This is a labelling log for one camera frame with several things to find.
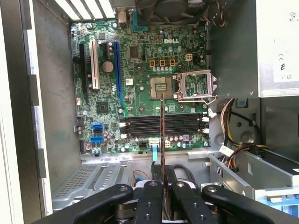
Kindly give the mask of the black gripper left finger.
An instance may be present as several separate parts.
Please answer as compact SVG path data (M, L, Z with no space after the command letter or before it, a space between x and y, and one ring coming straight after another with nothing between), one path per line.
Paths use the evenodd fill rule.
M160 181L147 181L142 188L134 218L135 224L160 224L163 212L164 186ZM93 215L107 215L116 205L133 199L134 190L126 184L116 184L84 200L70 205L47 217L35 221L35 224L78 224Z

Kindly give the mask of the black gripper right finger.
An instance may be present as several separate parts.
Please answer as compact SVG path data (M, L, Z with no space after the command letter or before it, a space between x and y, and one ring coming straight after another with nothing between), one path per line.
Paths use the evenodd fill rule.
M179 181L175 167L166 166L166 178L179 211L190 224L297 224L299 219L218 185L200 193Z

